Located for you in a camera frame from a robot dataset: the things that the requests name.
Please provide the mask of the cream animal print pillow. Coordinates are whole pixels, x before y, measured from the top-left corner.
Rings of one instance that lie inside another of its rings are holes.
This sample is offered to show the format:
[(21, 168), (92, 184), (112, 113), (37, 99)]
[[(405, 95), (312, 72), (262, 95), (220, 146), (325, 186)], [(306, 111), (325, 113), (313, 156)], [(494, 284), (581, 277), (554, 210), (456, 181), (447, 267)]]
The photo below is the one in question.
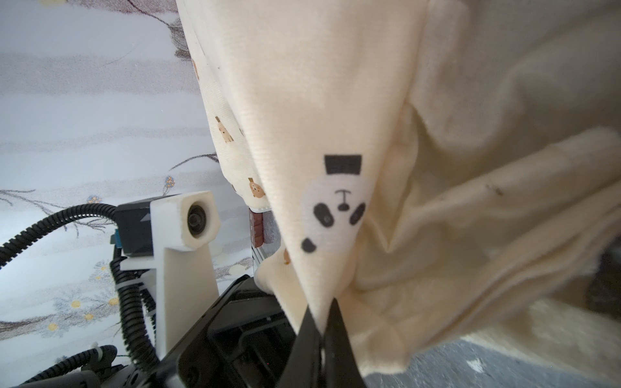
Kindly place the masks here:
[(464, 338), (620, 382), (617, 1), (180, 1), (257, 284), (363, 376)]

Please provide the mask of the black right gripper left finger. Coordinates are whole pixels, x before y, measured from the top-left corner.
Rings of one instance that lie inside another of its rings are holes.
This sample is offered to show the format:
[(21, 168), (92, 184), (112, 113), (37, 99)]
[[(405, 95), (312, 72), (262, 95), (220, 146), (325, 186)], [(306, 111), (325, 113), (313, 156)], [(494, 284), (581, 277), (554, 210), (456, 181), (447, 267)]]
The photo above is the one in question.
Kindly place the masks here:
[(322, 337), (307, 308), (277, 388), (319, 388), (322, 386)]

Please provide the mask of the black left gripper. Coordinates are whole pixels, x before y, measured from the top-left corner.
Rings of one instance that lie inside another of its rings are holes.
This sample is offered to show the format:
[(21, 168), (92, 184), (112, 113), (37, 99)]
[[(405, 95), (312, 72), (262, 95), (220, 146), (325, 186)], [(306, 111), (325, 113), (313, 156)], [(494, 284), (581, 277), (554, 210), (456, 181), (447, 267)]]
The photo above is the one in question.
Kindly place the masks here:
[(275, 387), (296, 334), (253, 277), (234, 281), (158, 367), (124, 387)]

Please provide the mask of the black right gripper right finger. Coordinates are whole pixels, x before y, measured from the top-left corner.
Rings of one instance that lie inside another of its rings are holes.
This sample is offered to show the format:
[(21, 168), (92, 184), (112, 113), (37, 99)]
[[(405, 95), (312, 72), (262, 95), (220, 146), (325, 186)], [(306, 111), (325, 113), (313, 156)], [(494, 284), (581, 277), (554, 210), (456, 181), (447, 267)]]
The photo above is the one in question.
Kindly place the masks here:
[(323, 334), (324, 382), (327, 388), (366, 388), (352, 350), (338, 301), (334, 298)]

